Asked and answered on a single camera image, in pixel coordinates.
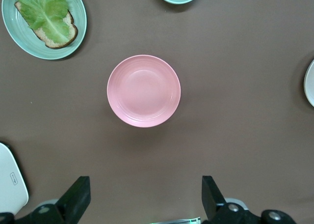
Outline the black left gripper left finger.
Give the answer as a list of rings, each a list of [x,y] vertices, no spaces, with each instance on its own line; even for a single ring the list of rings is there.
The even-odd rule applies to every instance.
[[[55,204],[43,204],[16,219],[12,213],[0,214],[2,224],[77,224],[91,201],[90,178],[79,177]]]

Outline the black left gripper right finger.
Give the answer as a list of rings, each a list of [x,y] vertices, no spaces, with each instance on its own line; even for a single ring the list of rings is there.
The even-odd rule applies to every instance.
[[[251,213],[241,200],[224,198],[212,176],[202,177],[204,224],[296,224],[288,214],[267,209],[260,216]]]

